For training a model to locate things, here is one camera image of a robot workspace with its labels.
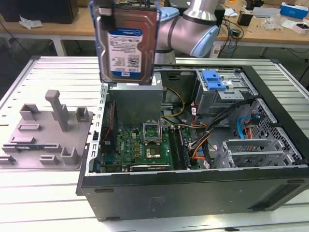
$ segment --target table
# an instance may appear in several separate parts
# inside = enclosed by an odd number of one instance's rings
[[[264,79],[291,80],[293,83],[290,85],[281,86],[284,92],[278,89],[280,86],[272,86],[282,98],[286,93],[294,97],[300,92],[308,94],[300,85],[294,84],[297,81],[283,66],[268,59],[177,59],[177,63],[205,65],[218,61],[252,65]],[[52,109],[44,99],[46,90],[58,89],[60,101],[67,105],[68,110],[84,105],[95,113],[100,86],[96,57],[41,57],[30,60],[0,101],[0,144],[7,141],[21,118],[19,109],[24,103],[36,103],[39,110]],[[233,227],[255,232],[306,232],[309,229],[309,190],[273,212],[101,223],[85,197],[75,195],[78,176],[78,171],[0,170],[0,231],[54,232],[70,228],[74,232],[175,232],[224,231],[223,228]]]
[[[239,11],[244,3],[242,0],[237,0],[235,3],[226,1],[225,5]],[[229,20],[237,23],[237,18],[229,17]],[[263,19],[253,18],[248,27],[242,27],[245,35],[239,41],[240,46],[308,48],[308,35],[300,35],[287,28],[284,28],[283,31],[267,31],[262,28],[262,21]],[[95,40],[93,24],[87,8],[79,8],[78,16],[72,24],[44,23],[44,27],[31,30],[22,27],[19,23],[4,22],[4,25],[16,38],[52,40],[58,56],[66,55],[63,40]],[[10,35],[0,27],[0,37],[10,38]],[[226,39],[227,29],[221,27],[211,50],[211,58],[218,57],[221,46],[225,43]]]
[[[225,1],[225,8],[232,8],[236,12],[243,10],[245,1],[237,0],[236,2]],[[264,4],[262,7],[274,8],[276,6]],[[293,21],[301,21],[300,19],[286,17]],[[238,16],[229,17],[233,23],[237,24]],[[241,26],[244,30],[243,38],[238,42],[239,46],[258,46],[264,47],[260,56],[264,56],[268,47],[285,47],[285,48],[308,48],[309,47],[309,36],[298,34],[291,29],[283,28],[283,30],[265,30],[262,27],[264,19],[253,17],[248,27]],[[237,26],[231,24],[232,28],[239,29]],[[227,39],[227,28],[221,26],[219,36],[217,36],[214,42],[214,47],[211,51],[211,57],[217,57],[221,46],[224,45]]]

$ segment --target aluminum table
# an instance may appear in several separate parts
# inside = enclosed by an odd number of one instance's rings
[[[182,58],[177,62],[252,65],[309,136],[308,92],[280,64],[266,59]],[[0,101],[0,143],[7,142],[21,118],[19,110],[24,103],[51,110],[44,99],[48,89],[60,91],[60,101],[68,110],[84,105],[95,113],[100,93],[97,58],[41,57],[29,61]],[[225,231],[227,227],[247,232],[309,231],[308,190],[273,212],[101,223],[86,198],[75,194],[78,176],[79,171],[0,170],[0,231],[175,232]]]

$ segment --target yellow wire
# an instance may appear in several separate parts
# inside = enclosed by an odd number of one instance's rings
[[[177,97],[180,98],[180,100],[182,100],[183,107],[182,107],[182,110],[179,113],[176,113],[176,114],[173,114],[173,115],[164,115],[164,116],[161,116],[161,117],[176,117],[176,116],[182,114],[182,112],[184,111],[185,102],[184,102],[183,98],[175,90],[173,90],[172,88],[169,88],[169,87],[167,87],[166,89],[169,89],[170,91],[172,91],[174,94],[177,95]]]

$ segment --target paper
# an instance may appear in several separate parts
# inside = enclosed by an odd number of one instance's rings
[[[285,28],[289,28],[292,29],[292,27],[296,24],[297,22],[292,21],[292,20],[285,20],[283,23],[281,23],[281,26],[285,27]]]
[[[40,28],[43,27],[43,24],[40,20],[28,20],[23,18],[22,16],[20,17],[20,21],[19,24],[24,26],[25,28],[28,28],[29,30],[31,30],[31,28]]]
[[[232,8],[227,8],[225,9],[224,15],[232,17],[237,16],[238,14]]]

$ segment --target cardboard box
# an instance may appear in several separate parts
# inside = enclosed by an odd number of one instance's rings
[[[309,8],[306,6],[289,5],[285,2],[282,3],[280,8],[281,8],[280,11],[281,15],[299,19],[303,19],[304,17],[306,17],[309,12]]]
[[[297,23],[292,27],[292,30],[298,34],[309,34],[309,26],[306,23]]]

